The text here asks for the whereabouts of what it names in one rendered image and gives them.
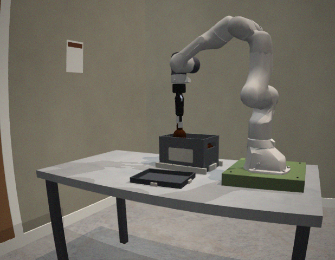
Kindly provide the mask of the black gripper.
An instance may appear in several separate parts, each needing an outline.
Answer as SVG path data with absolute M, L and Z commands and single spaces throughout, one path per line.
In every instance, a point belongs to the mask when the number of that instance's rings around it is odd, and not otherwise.
M 183 128 L 183 114 L 184 114 L 184 98 L 182 93 L 186 92 L 185 84 L 172 84 L 172 92 L 176 93 L 175 108 L 176 108 L 176 127 Z

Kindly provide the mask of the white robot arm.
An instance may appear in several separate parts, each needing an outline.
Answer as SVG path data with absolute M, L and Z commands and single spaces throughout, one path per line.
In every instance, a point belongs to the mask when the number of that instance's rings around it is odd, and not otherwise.
M 222 48 L 233 37 L 247 41 L 250 46 L 249 74 L 240 97 L 244 105 L 254 109 L 243 168 L 251 173 L 287 174 L 290 166 L 286 166 L 285 156 L 275 148 L 272 139 L 273 116 L 279 99 L 278 91 L 268 85 L 273 72 L 272 39 L 260 25 L 241 16 L 223 18 L 183 50 L 172 54 L 171 83 L 191 83 L 186 73 L 196 73 L 200 68 L 199 59 L 194 56 L 202 50 Z

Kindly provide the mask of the grey divided crate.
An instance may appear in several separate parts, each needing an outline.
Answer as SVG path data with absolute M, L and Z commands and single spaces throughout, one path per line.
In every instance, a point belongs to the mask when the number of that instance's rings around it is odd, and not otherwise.
M 208 144 L 213 147 L 208 149 Z M 166 164 L 206 168 L 218 164 L 218 148 L 210 134 L 186 133 L 186 138 L 173 134 L 159 136 L 159 162 Z

